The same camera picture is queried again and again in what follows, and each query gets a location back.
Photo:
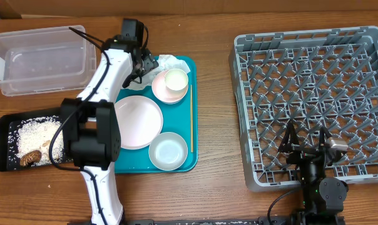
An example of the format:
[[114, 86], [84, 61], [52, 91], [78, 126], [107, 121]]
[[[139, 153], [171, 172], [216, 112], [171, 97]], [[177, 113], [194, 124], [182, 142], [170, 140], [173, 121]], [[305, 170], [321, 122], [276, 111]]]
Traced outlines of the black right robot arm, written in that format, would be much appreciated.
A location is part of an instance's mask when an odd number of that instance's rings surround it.
[[278, 147], [281, 153], [287, 153], [288, 164], [294, 164], [300, 171], [295, 178], [300, 181], [302, 191], [302, 209], [294, 211], [286, 224], [344, 224], [344, 218], [338, 213], [344, 210], [344, 201], [349, 191], [348, 184], [340, 179], [328, 177], [327, 166], [338, 162], [347, 154], [348, 144], [333, 137], [322, 126], [319, 131], [319, 143], [316, 147], [301, 146], [293, 121], [287, 123], [285, 135]]

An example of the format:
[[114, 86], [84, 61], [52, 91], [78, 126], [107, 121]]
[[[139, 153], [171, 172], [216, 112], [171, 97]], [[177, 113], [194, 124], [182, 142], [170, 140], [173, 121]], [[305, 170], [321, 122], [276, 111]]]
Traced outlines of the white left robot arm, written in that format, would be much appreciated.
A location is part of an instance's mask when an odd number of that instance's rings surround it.
[[137, 19], [124, 19], [120, 34], [105, 41], [77, 29], [74, 33], [101, 51], [101, 62], [84, 91], [61, 103], [61, 125], [51, 142], [63, 137], [64, 152], [74, 164], [70, 170], [84, 178], [92, 208], [89, 223], [124, 224], [115, 178], [121, 148], [115, 101], [121, 89], [142, 83], [158, 63], [147, 48], [148, 28]]

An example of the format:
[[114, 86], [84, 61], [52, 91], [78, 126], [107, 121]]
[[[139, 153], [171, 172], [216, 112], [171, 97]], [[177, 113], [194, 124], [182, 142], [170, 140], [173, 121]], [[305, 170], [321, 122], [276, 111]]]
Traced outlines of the large pink plate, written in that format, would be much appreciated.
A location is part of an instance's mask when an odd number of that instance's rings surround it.
[[148, 97], [124, 97], [115, 103], [115, 112], [123, 149], [144, 148], [161, 133], [162, 111], [157, 103]]

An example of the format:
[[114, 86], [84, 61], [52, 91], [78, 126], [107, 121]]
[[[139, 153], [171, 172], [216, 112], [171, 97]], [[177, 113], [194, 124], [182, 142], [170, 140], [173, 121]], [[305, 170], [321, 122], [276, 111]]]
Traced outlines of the white rice pile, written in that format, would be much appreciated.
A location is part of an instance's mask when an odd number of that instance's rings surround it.
[[29, 122], [18, 130], [18, 154], [20, 159], [27, 153], [34, 150], [40, 150], [42, 153], [41, 160], [38, 163], [50, 161], [49, 145], [60, 127], [61, 122]]

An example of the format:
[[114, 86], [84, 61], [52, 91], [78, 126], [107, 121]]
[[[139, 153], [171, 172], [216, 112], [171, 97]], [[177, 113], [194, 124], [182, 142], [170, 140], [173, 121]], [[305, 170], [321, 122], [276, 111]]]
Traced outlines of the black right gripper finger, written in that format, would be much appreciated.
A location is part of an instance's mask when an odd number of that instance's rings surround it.
[[293, 122], [289, 121], [286, 125], [284, 137], [278, 147], [278, 152], [292, 153], [296, 147], [299, 147], [299, 139]]
[[325, 126], [322, 126], [319, 131], [319, 150], [331, 147], [331, 137], [332, 135], [329, 130]]

